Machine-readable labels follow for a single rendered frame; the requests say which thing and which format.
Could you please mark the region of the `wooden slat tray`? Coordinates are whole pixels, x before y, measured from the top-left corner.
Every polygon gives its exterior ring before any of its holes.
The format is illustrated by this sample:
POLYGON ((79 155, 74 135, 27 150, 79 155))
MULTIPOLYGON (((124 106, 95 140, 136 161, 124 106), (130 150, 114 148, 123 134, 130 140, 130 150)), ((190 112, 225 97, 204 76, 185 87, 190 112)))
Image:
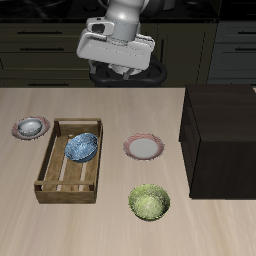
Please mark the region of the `wooden slat tray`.
POLYGON ((55 118, 51 136, 34 182, 35 196, 40 204, 93 204, 97 198, 103 137, 100 118, 55 118), (98 138, 96 155, 86 163, 65 157, 69 140, 82 133, 98 138))

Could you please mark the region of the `green bowl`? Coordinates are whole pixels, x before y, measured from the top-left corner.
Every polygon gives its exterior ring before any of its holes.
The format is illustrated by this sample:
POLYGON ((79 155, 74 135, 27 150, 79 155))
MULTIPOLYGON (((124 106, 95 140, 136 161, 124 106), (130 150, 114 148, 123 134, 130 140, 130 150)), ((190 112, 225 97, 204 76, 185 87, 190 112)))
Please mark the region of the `green bowl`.
POLYGON ((128 205, 141 220, 156 221, 169 210, 171 200, 162 187, 154 184, 143 184, 130 192, 128 205))

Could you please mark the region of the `dark wooden cabinet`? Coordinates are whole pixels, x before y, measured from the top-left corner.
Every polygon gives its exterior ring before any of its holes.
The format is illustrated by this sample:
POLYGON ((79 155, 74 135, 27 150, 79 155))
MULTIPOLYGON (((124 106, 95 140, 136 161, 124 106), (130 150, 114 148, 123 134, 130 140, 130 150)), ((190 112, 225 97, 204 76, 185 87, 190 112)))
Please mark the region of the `dark wooden cabinet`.
POLYGON ((256 92, 188 85, 179 142, 192 199, 256 199, 256 92))

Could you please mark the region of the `white bowl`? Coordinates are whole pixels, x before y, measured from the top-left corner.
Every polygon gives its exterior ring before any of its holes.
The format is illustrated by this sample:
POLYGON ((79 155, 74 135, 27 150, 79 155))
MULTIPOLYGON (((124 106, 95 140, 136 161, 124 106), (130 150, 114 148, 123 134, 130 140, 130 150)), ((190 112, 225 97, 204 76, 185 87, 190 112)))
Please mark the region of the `white bowl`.
POLYGON ((26 137, 35 136, 42 129, 42 122, 37 118, 27 118, 22 120, 18 126, 18 131, 26 137))

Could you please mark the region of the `blue speckled bowl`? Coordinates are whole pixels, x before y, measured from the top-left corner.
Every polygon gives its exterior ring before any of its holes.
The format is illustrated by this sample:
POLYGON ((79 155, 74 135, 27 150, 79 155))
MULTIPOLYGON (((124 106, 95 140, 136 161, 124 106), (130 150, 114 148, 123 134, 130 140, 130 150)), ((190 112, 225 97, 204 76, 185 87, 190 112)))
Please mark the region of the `blue speckled bowl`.
POLYGON ((65 147, 65 156, 76 163, 92 160, 98 151, 98 138, 92 133, 83 133, 71 139, 65 147))

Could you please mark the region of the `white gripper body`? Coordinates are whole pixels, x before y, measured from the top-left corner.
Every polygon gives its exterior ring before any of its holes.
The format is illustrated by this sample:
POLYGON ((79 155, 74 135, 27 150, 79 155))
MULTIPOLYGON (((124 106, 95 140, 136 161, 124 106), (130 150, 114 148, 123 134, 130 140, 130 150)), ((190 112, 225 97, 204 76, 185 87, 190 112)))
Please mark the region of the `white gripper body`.
POLYGON ((77 56, 88 60, 146 70, 155 41, 150 36, 137 34, 134 41, 116 45, 104 35, 84 31, 80 37, 77 56))

